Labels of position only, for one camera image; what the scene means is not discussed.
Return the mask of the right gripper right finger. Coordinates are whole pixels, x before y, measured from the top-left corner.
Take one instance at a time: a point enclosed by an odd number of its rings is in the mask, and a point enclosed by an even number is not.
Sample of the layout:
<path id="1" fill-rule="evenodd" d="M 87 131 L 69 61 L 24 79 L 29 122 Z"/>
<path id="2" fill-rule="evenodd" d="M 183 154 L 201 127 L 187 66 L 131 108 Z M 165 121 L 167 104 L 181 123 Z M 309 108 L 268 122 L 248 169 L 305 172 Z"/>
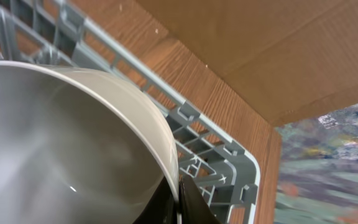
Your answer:
<path id="1" fill-rule="evenodd" d="M 221 224 L 204 201 L 192 177 L 183 175 L 179 190 L 182 224 Z"/>

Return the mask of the grey bowl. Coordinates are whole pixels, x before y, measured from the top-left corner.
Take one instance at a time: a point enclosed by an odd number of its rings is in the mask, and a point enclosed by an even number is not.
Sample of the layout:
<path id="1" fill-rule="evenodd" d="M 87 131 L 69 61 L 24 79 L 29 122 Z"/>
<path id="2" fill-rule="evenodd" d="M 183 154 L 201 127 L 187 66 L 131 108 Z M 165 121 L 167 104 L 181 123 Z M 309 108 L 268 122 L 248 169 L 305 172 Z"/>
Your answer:
<path id="1" fill-rule="evenodd" d="M 0 223 L 133 223 L 164 177 L 176 205 L 173 134 L 134 84 L 0 61 Z"/>

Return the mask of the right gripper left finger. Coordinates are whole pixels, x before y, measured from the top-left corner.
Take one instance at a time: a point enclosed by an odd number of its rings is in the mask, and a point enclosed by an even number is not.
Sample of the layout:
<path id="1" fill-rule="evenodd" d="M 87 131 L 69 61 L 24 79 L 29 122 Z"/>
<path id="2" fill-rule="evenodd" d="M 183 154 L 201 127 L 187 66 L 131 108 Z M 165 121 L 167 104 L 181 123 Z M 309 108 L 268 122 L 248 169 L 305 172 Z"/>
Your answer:
<path id="1" fill-rule="evenodd" d="M 133 224 L 177 224 L 175 201 L 165 177 Z"/>

